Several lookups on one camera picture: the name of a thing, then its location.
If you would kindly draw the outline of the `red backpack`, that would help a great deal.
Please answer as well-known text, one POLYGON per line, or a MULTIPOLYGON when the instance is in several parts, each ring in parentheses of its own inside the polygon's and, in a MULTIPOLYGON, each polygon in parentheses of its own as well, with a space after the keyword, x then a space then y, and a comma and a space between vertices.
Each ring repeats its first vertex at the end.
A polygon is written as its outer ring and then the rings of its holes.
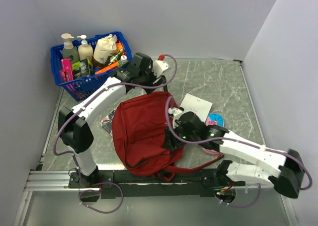
POLYGON ((164 108, 169 92, 155 91, 121 102, 112 120, 115 151, 133 175, 155 177, 170 182, 176 174, 194 173, 224 156, 195 168, 181 168, 174 164, 181 159, 184 148, 170 151, 163 148, 167 127, 164 108))

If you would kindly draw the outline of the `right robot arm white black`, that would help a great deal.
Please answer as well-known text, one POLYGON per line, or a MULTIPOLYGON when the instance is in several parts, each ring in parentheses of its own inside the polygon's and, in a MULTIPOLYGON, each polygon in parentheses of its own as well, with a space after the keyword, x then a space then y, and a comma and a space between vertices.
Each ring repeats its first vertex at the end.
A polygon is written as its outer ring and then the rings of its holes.
POLYGON ((246 184, 270 185, 279 194, 292 199, 298 198, 299 192, 303 190, 305 168, 297 151, 271 149, 222 126, 207 126, 191 111, 170 108, 165 118, 165 148, 174 151, 185 144, 198 144, 206 150, 233 155, 248 162, 222 162, 217 173, 220 184, 242 181, 246 184))

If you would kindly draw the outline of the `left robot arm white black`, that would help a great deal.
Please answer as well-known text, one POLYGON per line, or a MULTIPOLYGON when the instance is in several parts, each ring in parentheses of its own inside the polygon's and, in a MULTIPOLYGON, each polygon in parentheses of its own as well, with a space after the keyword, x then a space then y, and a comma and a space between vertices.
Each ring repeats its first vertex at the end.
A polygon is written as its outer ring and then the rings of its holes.
POLYGON ((72 154, 80 181, 86 187, 99 182, 99 170, 90 150, 94 141, 91 125, 102 111, 131 89, 140 87, 150 94, 163 87, 166 82, 163 72, 168 68, 164 55, 153 61, 145 54, 136 53, 131 62, 116 68, 90 97, 71 109, 64 107, 60 110, 59 137, 72 154))

